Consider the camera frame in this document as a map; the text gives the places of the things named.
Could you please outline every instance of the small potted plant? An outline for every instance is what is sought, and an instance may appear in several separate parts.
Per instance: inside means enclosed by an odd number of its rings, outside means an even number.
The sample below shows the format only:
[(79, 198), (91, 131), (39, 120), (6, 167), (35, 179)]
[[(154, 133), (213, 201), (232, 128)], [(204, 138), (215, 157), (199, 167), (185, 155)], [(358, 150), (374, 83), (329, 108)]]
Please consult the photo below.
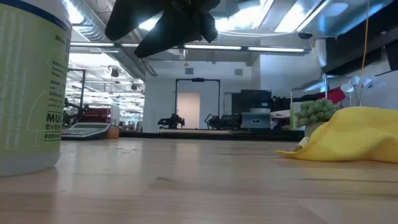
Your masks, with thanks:
[(297, 126), (305, 126), (306, 137), (310, 137), (319, 126), (329, 121), (339, 109), (330, 100), (326, 99), (304, 102), (300, 108), (301, 111), (296, 113)]

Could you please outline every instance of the green plant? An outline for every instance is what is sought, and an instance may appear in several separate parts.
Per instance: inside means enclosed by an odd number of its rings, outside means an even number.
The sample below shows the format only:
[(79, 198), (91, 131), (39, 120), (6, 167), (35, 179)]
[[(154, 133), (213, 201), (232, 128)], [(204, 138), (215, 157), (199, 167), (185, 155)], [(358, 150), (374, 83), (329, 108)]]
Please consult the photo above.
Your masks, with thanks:
[(329, 121), (338, 109), (336, 105), (326, 99), (304, 102), (301, 104), (301, 111), (296, 113), (297, 126)]

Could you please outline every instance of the wooden table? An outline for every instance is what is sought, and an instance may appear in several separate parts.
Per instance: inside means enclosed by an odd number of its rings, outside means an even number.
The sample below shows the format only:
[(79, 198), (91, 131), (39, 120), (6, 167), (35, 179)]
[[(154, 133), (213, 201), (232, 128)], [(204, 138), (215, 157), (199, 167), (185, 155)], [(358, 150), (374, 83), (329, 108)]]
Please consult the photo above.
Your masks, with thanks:
[(56, 168), (0, 179), (0, 223), (397, 223), (398, 165), (275, 154), (294, 146), (65, 141)]

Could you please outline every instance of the container label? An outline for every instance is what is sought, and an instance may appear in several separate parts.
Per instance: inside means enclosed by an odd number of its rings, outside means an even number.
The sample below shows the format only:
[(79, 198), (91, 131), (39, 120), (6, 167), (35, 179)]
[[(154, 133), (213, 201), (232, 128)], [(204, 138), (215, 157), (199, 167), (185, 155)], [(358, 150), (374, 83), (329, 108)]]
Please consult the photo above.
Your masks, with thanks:
[(0, 157), (60, 147), (70, 30), (20, 0), (0, 0)]

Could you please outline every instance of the yellow cloth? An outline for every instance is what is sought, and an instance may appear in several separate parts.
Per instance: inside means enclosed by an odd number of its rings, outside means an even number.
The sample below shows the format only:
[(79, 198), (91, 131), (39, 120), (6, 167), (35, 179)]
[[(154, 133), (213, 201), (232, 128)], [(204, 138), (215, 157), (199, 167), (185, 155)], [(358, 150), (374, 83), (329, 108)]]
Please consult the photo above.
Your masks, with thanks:
[(277, 152), (310, 161), (398, 162), (398, 111), (364, 106), (339, 110), (301, 150)]

